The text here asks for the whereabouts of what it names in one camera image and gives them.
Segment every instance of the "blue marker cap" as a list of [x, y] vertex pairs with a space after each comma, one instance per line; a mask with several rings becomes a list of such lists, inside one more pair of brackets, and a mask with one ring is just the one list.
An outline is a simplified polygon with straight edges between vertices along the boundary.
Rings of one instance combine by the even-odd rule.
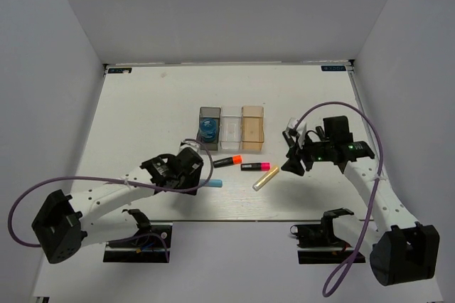
[[[199, 184], [203, 184], [204, 181], [205, 179], [199, 180]], [[223, 187], [223, 181], [210, 179], [209, 182], [205, 185], [205, 187], [221, 188]]]

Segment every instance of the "white backdrop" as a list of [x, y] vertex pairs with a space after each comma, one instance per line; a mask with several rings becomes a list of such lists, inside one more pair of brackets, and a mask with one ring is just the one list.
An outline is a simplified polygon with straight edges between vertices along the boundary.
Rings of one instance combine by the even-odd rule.
[[69, 0], [104, 63], [355, 58], [386, 0]]
[[455, 0], [389, 0], [356, 63], [393, 188], [441, 236], [437, 279], [455, 302]]
[[[102, 65], [67, 0], [0, 0], [0, 212], [2, 302], [29, 302], [42, 252], [6, 230], [11, 204], [28, 187], [74, 174], [102, 84]], [[49, 186], [18, 208], [17, 233], [36, 242], [31, 222]]]

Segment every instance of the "transparent container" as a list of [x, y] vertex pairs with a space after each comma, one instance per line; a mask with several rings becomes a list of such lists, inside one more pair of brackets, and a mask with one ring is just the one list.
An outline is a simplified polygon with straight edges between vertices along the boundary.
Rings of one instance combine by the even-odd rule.
[[242, 108], [221, 108], [220, 146], [222, 150], [238, 151], [242, 144]]
[[260, 152], [264, 144], [264, 108], [242, 107], [242, 150]]

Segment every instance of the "marker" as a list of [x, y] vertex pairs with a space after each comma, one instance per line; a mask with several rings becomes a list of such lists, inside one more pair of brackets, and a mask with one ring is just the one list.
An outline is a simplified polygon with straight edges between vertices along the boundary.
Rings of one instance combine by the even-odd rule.
[[253, 189], [255, 191], [260, 190], [268, 181], [270, 181], [275, 175], [278, 174], [278, 166], [273, 166], [263, 177], [261, 177], [255, 184]]
[[242, 163], [241, 171], [269, 171], [270, 163]]
[[[199, 184], [203, 184], [204, 181], [205, 181], [205, 179], [199, 180]], [[221, 187], [223, 187], [223, 181], [210, 179], [204, 187], [221, 188]]]
[[213, 162], [213, 168], [220, 168], [222, 166], [232, 166], [234, 164], [242, 163], [242, 157], [240, 155], [228, 157], [226, 159], [218, 159]]

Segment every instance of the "lipstick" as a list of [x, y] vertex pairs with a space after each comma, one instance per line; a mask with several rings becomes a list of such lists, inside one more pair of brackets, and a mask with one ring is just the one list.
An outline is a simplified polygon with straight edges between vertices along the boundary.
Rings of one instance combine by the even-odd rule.
[[253, 184], [253, 189], [255, 191], [260, 190], [268, 181], [273, 179], [273, 177], [277, 175], [278, 172], [278, 166], [273, 166], [263, 177], [261, 177], [255, 184]]

